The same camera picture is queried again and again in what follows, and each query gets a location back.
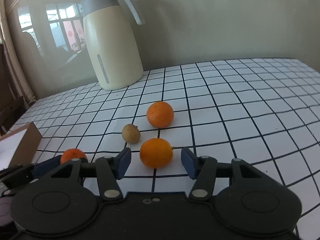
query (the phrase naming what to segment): jug handle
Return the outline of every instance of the jug handle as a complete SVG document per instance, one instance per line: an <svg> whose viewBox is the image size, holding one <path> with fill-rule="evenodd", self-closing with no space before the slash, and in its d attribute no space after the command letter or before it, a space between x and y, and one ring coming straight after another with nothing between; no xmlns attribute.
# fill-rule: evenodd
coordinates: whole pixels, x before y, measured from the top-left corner
<svg viewBox="0 0 320 240"><path fill-rule="evenodd" d="M138 25L146 23L135 0L124 0Z"/></svg>

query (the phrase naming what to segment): gray lid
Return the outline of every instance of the gray lid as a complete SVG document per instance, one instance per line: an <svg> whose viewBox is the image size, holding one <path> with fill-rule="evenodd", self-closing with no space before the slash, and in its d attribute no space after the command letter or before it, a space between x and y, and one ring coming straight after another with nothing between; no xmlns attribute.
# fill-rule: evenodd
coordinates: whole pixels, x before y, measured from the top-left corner
<svg viewBox="0 0 320 240"><path fill-rule="evenodd" d="M118 0L82 0L81 6L83 10L83 16L86 16L97 10L119 5Z"/></svg>

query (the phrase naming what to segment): grid tablecloth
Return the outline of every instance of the grid tablecloth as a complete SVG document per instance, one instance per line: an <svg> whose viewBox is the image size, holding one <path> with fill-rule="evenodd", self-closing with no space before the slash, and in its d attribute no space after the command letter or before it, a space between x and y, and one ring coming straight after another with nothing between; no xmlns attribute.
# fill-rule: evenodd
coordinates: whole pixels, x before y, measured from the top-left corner
<svg viewBox="0 0 320 240"><path fill-rule="evenodd" d="M146 111L166 101L174 120L165 129L152 127ZM320 236L320 74L297 59L233 59L145 71L135 84L113 91L98 83L71 89L35 103L11 130L34 122L43 135L34 162L79 148L89 162L132 150L132 162L119 181L128 191L187 194L193 186L180 161L189 147L230 163L252 163L295 192L302 202L300 237ZM126 144L124 125L133 123L141 140ZM141 143L160 137L174 147L173 160L153 170L139 159ZM85 187L99 194L96 179ZM218 178L214 194L228 186Z"/></svg>

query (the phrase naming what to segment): brown box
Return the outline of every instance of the brown box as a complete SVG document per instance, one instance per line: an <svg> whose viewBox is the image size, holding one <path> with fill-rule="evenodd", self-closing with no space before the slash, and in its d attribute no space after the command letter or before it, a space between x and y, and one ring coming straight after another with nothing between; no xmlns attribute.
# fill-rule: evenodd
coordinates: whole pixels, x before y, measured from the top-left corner
<svg viewBox="0 0 320 240"><path fill-rule="evenodd" d="M0 137L0 169L30 164L41 139L42 135L33 122Z"/></svg>

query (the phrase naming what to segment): tangerine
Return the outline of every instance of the tangerine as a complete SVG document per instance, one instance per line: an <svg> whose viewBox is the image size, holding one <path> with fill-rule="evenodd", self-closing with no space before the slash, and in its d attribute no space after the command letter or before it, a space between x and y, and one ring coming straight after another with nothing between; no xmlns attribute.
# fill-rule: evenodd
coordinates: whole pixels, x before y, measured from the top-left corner
<svg viewBox="0 0 320 240"><path fill-rule="evenodd" d="M83 151L76 149L76 148L68 149L62 154L62 156L60 158L60 164L63 164L73 158L86 158L86 159L88 159Z"/></svg>
<svg viewBox="0 0 320 240"><path fill-rule="evenodd" d="M165 128L173 120L173 109L166 102L155 102L147 110L147 119L154 127Z"/></svg>
<svg viewBox="0 0 320 240"><path fill-rule="evenodd" d="M166 166L172 160L172 155L170 144L161 138L149 139L140 148L140 160L153 169Z"/></svg>

